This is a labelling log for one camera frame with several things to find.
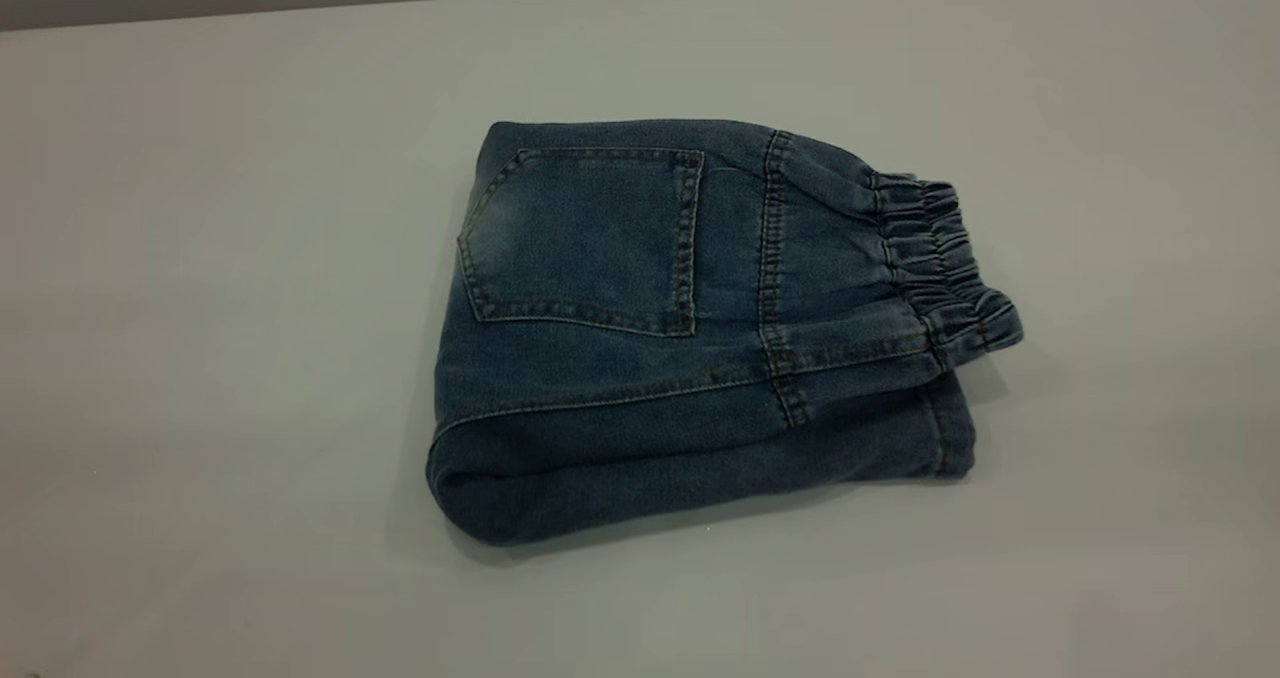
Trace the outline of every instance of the pocket stitching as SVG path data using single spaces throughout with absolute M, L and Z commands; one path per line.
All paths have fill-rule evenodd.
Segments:
M 646 315 L 626 313 L 621 312 L 621 310 L 605 310 L 603 306 L 589 304 L 585 301 L 494 301 L 485 292 L 484 285 L 480 283 L 479 272 L 476 272 L 475 258 L 471 255 L 471 235 L 475 233 L 480 216 L 484 215 L 485 209 L 492 203 L 499 187 L 508 178 L 516 175 L 521 168 L 525 168 L 530 160 L 539 159 L 544 154 L 557 154 L 568 159 L 653 160 L 653 162 L 671 162 L 677 171 L 682 173 L 684 180 L 681 180 L 681 187 L 676 196 L 678 201 L 678 211 L 676 214 L 676 251 L 672 257 L 672 303 L 668 308 L 675 313 L 675 324 L 654 321 L 653 317 L 646 317 Z M 467 298 L 476 321 L 562 321 L 588 324 L 588 326 L 595 327 L 611 327 L 611 330 L 645 333 L 645 335 L 694 336 L 696 322 L 694 306 L 694 235 L 698 219 L 698 192 L 704 162 L 705 155 L 703 151 L 689 148 L 572 148 L 571 146 L 571 148 L 517 150 L 516 155 L 498 171 L 498 175 L 493 177 L 489 185 L 485 185 L 485 191 L 476 200 L 475 209 L 472 209 L 472 212 L 463 223 L 457 240 L 458 264 L 462 267 Z M 512 306 L 517 304 L 524 304 L 526 306 L 525 310 L 531 310 L 529 306 L 540 304 L 543 306 L 540 308 L 543 312 L 553 315 L 518 312 L 493 315 L 498 310 L 502 310 L 503 304 L 507 306 L 507 310 L 512 310 Z M 558 310 L 585 310 L 588 315 L 577 317 L 577 315 L 556 313 Z M 593 315 L 604 319 L 607 322 L 593 321 Z

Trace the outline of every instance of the back pocket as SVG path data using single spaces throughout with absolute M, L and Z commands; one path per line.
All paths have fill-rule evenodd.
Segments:
M 701 168 L 698 150 L 520 150 L 458 237 L 476 319 L 694 335 Z

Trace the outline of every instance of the side seam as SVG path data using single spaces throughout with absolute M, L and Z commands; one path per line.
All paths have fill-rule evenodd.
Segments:
M 796 385 L 791 351 L 780 326 L 782 298 L 782 237 L 783 237 L 783 189 L 786 177 L 782 164 L 791 150 L 792 136 L 785 130 L 774 130 L 769 148 L 764 154 L 764 203 L 760 209 L 760 280 L 758 296 L 758 333 L 764 351 L 764 363 L 769 372 L 769 382 L 778 395 L 778 404 L 787 420 L 787 426 L 800 426 L 809 420 L 805 397 Z

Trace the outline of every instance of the blue denim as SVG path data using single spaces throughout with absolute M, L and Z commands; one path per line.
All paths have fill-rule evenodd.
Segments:
M 736 122 L 489 130 L 426 476 L 511 545 L 758 494 L 956 478 L 954 368 L 1021 339 L 951 185 Z

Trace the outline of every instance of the elastic waistband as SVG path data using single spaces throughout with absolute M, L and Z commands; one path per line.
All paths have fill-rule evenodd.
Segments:
M 984 285 L 950 183 L 872 173 L 884 260 L 946 368 L 1021 340 L 1018 310 Z

